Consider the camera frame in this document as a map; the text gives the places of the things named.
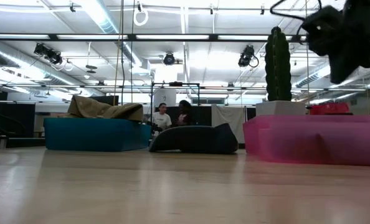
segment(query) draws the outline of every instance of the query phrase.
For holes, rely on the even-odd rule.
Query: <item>cactus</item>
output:
[[[279,27],[271,30],[265,46],[265,71],[268,101],[292,100],[289,43]]]

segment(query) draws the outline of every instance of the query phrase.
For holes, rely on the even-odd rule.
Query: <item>black bean bag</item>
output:
[[[229,124],[217,127],[183,126],[160,133],[150,144],[149,152],[179,149],[182,152],[231,154],[238,142]]]

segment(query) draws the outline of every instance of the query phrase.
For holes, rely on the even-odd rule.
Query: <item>pink translucent box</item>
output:
[[[370,166],[370,116],[258,116],[243,130],[265,161]]]

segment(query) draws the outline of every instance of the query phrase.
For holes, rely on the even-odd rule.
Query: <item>blue platform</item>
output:
[[[46,118],[51,150],[121,152],[148,147],[151,126],[125,119]]]

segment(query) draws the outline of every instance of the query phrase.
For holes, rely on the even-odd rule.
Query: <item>white planter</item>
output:
[[[256,116],[260,115],[305,115],[306,108],[302,102],[270,101],[255,105]]]

